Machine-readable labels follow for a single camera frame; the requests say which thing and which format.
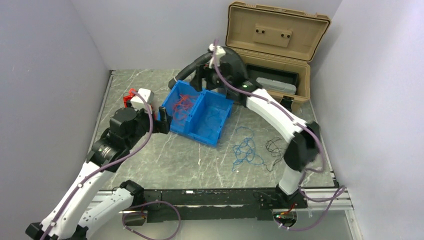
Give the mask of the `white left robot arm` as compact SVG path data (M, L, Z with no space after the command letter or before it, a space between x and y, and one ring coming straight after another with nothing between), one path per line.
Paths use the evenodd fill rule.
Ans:
M139 209L145 200L144 189L131 180L99 205L89 208L89 204L122 162L135 154L132 149L144 135L170 131L172 117L163 106L158 113L156 119L150 109L118 109L92 145L71 188L53 211L41 222L31 223L25 234L33 240L87 240L119 211Z

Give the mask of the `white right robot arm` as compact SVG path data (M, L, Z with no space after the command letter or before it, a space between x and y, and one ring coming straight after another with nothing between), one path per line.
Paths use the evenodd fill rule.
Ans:
M226 46L209 45L207 53L195 60L196 73L190 85L200 91L203 82L207 90L224 89L229 100L242 104L266 120L288 143L283 159L286 168L277 184L276 203L287 208L295 201L295 193L317 155L323 153L320 126L295 116L244 70L241 56Z

